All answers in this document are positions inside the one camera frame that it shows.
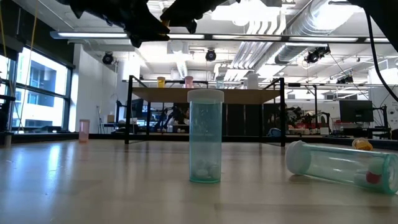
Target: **pink cup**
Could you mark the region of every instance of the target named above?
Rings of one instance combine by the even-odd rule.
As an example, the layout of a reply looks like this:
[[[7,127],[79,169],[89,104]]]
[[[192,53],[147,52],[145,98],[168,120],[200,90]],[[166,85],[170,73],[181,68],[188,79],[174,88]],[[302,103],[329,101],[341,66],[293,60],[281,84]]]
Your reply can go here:
[[[185,88],[193,88],[193,77],[185,77]]]
[[[79,128],[79,142],[88,142],[88,134],[90,133],[90,120],[81,119]]]

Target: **security camera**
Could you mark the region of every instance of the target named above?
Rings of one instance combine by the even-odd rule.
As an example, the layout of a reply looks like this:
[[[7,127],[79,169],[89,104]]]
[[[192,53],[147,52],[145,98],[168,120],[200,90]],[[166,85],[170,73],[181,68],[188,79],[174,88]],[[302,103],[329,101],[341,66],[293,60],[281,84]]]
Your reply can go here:
[[[217,58],[217,54],[214,51],[214,49],[208,49],[207,53],[206,53],[206,61],[212,62],[212,61],[216,60],[216,58]]]
[[[106,52],[105,56],[102,58],[102,62],[105,65],[111,65],[114,61],[113,53],[112,52]]]

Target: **cardboard box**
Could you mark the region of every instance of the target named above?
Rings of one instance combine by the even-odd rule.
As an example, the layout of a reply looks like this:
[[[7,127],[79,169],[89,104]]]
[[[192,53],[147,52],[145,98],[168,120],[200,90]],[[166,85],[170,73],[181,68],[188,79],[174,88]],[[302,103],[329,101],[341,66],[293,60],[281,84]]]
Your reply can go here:
[[[113,114],[108,115],[108,117],[106,118],[106,122],[114,123],[114,115]]]

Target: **table surface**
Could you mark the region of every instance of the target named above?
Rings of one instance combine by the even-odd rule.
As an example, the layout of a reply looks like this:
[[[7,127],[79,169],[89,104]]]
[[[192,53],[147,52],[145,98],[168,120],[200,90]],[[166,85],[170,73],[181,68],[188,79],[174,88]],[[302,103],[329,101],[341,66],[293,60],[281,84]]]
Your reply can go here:
[[[148,102],[187,103],[189,88],[133,88],[132,93]],[[227,90],[225,103],[241,105],[260,105],[279,96],[279,90]]]
[[[224,143],[219,184],[188,181],[187,142],[0,149],[0,223],[396,223],[398,196],[294,176],[280,147]]]

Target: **teal plastic vial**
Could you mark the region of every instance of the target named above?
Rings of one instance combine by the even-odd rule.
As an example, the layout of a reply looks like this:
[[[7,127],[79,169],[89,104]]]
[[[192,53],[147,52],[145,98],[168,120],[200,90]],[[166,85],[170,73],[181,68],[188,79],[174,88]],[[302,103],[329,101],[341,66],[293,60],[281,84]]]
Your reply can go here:
[[[297,141],[287,148],[285,163],[293,174],[334,180],[385,194],[398,191],[398,157],[395,154]]]
[[[190,181],[217,183],[221,180],[221,140],[224,92],[192,90],[190,103]]]

